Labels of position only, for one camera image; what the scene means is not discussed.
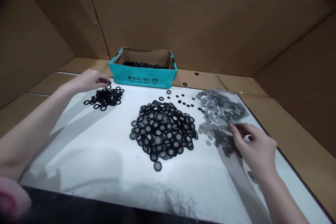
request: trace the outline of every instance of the plastic bag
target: plastic bag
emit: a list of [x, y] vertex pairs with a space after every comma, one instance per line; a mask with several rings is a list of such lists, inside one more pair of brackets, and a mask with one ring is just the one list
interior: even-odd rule
[[238, 123], [248, 112], [234, 94], [220, 90], [204, 90], [195, 95], [201, 109], [211, 120], [220, 123]]

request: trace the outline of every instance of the pile of o-rings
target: pile of o-rings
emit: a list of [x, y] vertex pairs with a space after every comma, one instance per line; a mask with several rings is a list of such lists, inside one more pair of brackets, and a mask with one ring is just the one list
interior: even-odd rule
[[140, 107], [139, 117], [133, 121], [130, 138], [154, 162], [154, 170], [161, 171], [158, 158], [168, 160], [182, 154], [184, 147], [194, 149], [193, 138], [198, 139], [195, 119], [178, 110], [173, 103], [153, 101]]
[[91, 100], [86, 100], [84, 105], [93, 105], [94, 109], [100, 109], [101, 111], [105, 111], [108, 105], [119, 105], [124, 89], [119, 86], [112, 89], [110, 84], [108, 86], [108, 88], [97, 90], [96, 96], [92, 96]]
[[143, 62], [133, 62], [133, 61], [125, 61], [124, 62], [125, 66], [129, 67], [142, 67], [142, 68], [154, 68], [154, 69], [168, 69], [167, 66], [159, 66], [159, 65], [151, 65]]

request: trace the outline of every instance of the person's left hand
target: person's left hand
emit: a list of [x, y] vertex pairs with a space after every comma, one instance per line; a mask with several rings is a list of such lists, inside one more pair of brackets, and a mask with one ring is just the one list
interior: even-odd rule
[[81, 75], [65, 83], [64, 86], [74, 93], [84, 93], [98, 88], [107, 88], [111, 84], [106, 74], [88, 69]]

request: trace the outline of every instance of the white tabletop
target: white tabletop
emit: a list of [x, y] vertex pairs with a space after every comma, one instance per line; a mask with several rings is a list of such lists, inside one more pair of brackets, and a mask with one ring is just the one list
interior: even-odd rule
[[[50, 135], [51, 144], [31, 163], [21, 185], [160, 212], [166, 211], [168, 196], [175, 205], [182, 202], [189, 208], [190, 217], [226, 224], [270, 223], [260, 188], [247, 175], [249, 167], [236, 155], [226, 157], [214, 140], [208, 146], [206, 135], [193, 141], [194, 150], [185, 148], [177, 157], [160, 160], [160, 172], [130, 139], [140, 106], [160, 96], [194, 117], [198, 129], [205, 119], [191, 97], [199, 90], [171, 87], [167, 95], [164, 89], [117, 85], [112, 80], [112, 88], [116, 86], [125, 90], [122, 103], [104, 112], [83, 104], [96, 91], [73, 97]], [[251, 114], [242, 122], [261, 128]], [[309, 222], [330, 223], [278, 151], [275, 159], [280, 177]]]

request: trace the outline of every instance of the brown cardboard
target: brown cardboard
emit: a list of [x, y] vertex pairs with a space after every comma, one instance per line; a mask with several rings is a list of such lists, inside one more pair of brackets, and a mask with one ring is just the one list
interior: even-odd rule
[[222, 89], [226, 90], [218, 77], [213, 73], [196, 72], [189, 70], [178, 69], [173, 86], [185, 87], [195, 89]]
[[0, 110], [0, 138], [17, 125], [30, 112], [48, 97], [36, 94], [23, 94]]
[[107, 66], [108, 63], [109, 61], [105, 59], [100, 60], [100, 59], [76, 57], [68, 64], [59, 68], [58, 71], [81, 74], [87, 69], [93, 69], [99, 72], [103, 72], [104, 68]]
[[256, 80], [336, 157], [336, 14], [255, 75]]
[[251, 77], [336, 0], [93, 0], [110, 52], [167, 49], [179, 69]]
[[0, 108], [75, 54], [34, 0], [1, 0]]
[[217, 74], [220, 81], [231, 93], [270, 97], [252, 78]]
[[170, 52], [166, 50], [148, 51], [139, 48], [124, 47], [119, 59], [115, 62], [121, 64], [125, 61], [143, 62], [150, 65], [159, 65], [160, 67], [170, 67], [172, 65]]
[[107, 77], [113, 78], [110, 67], [107, 65], [102, 71], [103, 74], [106, 74]]
[[336, 159], [273, 98], [241, 94], [286, 158], [336, 219]]
[[89, 0], [35, 0], [78, 57], [109, 59]]
[[30, 93], [51, 95], [64, 83], [75, 78], [76, 75], [65, 73], [52, 73], [35, 87], [29, 90]]

